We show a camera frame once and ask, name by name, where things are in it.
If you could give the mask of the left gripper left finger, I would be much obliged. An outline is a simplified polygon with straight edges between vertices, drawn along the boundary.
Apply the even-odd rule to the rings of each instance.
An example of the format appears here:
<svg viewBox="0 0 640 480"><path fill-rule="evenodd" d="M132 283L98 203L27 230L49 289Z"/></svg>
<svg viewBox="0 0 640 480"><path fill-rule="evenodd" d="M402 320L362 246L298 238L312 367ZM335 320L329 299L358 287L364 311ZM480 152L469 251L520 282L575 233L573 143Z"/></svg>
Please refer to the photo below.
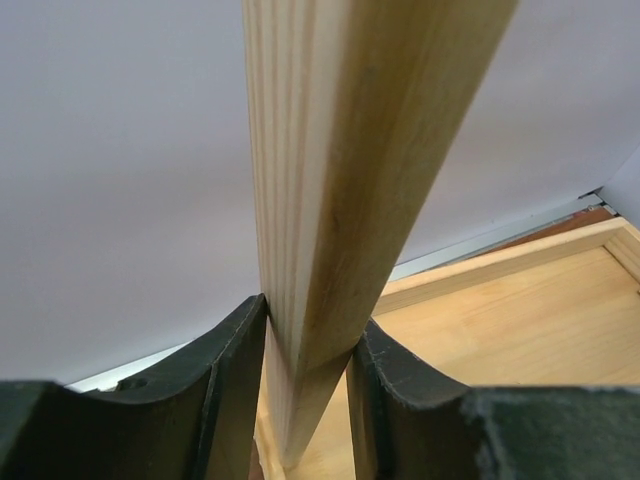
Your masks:
<svg viewBox="0 0 640 480"><path fill-rule="evenodd" d="M245 479L266 327L263 295L112 391L1 384L4 479Z"/></svg>

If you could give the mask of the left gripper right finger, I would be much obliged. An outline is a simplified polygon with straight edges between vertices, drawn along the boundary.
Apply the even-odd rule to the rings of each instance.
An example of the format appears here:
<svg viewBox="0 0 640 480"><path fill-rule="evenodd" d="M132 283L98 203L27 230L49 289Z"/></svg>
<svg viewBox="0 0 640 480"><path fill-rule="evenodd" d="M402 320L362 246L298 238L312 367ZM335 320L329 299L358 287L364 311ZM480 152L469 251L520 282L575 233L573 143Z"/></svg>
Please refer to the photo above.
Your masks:
<svg viewBox="0 0 640 480"><path fill-rule="evenodd" d="M359 479L636 479L636 386L470 387L369 321L347 369Z"/></svg>

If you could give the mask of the wooden hanger rack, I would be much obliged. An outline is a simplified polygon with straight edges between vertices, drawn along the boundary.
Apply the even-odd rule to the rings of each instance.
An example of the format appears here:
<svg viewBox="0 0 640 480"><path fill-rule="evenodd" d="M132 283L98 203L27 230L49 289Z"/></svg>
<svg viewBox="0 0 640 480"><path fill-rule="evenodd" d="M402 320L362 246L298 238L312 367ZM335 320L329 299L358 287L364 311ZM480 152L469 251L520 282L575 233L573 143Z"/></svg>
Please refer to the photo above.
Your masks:
<svg viewBox="0 0 640 480"><path fill-rule="evenodd" d="M266 380L282 467L307 449L374 316L572 253L639 274L616 217L391 282L512 1L247 1Z"/></svg>

